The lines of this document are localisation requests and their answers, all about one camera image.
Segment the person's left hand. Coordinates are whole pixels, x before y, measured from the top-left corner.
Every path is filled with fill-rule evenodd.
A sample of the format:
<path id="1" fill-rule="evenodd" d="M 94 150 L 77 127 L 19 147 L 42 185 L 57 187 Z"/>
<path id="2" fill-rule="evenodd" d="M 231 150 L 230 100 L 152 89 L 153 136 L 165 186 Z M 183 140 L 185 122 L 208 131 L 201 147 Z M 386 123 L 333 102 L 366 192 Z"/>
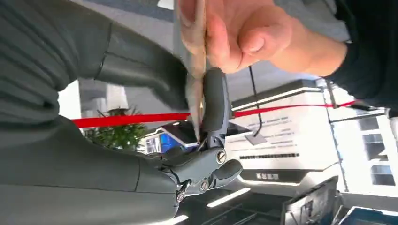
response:
<path id="1" fill-rule="evenodd" d="M 179 0 L 176 10 L 188 51 L 225 73 L 263 60 L 294 73 L 309 67 L 309 30 L 272 0 Z"/>

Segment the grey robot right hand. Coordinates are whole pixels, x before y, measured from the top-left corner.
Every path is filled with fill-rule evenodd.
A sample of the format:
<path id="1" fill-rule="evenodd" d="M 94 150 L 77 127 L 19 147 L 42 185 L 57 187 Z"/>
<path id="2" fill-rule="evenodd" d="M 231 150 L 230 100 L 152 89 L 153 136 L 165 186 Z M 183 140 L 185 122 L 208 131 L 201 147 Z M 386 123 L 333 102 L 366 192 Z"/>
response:
<path id="1" fill-rule="evenodd" d="M 140 225 L 171 219 L 180 202 L 242 171 L 228 160 L 225 74 L 207 70 L 200 146 L 163 156 L 88 141 L 59 114 L 58 93 L 77 78 L 147 87 L 189 109 L 191 72 L 168 50 L 69 0 L 0 3 L 0 222 Z"/>

